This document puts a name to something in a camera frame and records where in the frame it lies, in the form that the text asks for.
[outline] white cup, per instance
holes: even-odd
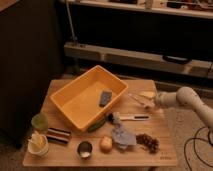
[[[41,137],[44,141],[44,145],[40,148],[33,142],[31,142],[31,141],[28,142],[28,151],[31,154],[37,155],[37,156],[44,156],[45,154],[48,153],[49,143],[48,143],[47,137],[45,135],[41,135]]]

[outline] small bowl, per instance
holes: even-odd
[[[78,145],[77,151],[81,158],[89,158],[92,154],[92,144],[89,141],[83,141]]]
[[[28,151],[31,154],[36,155],[36,156],[45,156],[48,153],[49,143],[48,143],[47,137],[45,135],[42,135],[42,138],[45,143],[44,143],[44,147],[41,149],[36,149],[31,142],[28,143]]]

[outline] cable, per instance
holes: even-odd
[[[198,133],[199,133],[201,130],[203,130],[204,128],[206,128],[206,127],[201,127],[201,128],[199,128],[199,129],[196,131],[194,137],[193,137],[193,138],[189,138],[189,139],[185,142],[185,144],[184,144],[184,157],[185,157],[186,163],[187,163],[188,168],[189,168],[190,171],[192,171],[192,168],[191,168],[190,163],[189,163],[189,161],[188,161],[188,159],[187,159],[186,147],[187,147],[187,144],[188,144],[190,141],[192,141],[192,140],[193,140],[194,152],[195,152],[197,158],[198,158],[203,164],[205,164],[206,166],[213,168],[213,165],[210,165],[210,164],[208,164],[206,161],[204,161],[204,160],[198,155],[197,150],[196,150],[196,145],[195,145],[195,141],[196,141],[196,140],[206,142],[206,143],[208,143],[209,145],[211,145],[211,146],[213,147],[213,143],[212,143],[212,141],[211,141],[211,139],[210,139],[210,131],[208,131],[208,140],[203,139],[203,138],[198,138],[198,137],[197,137]]]

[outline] orange plastic bin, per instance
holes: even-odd
[[[51,100],[76,128],[86,131],[119,100],[128,85],[97,65],[51,95]],[[99,106],[102,91],[112,92],[111,101]]]

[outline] crumpled paper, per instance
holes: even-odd
[[[114,128],[111,132],[112,138],[117,146],[125,150],[130,145],[136,145],[136,136],[129,130],[127,130],[122,124],[118,117],[113,115]]]

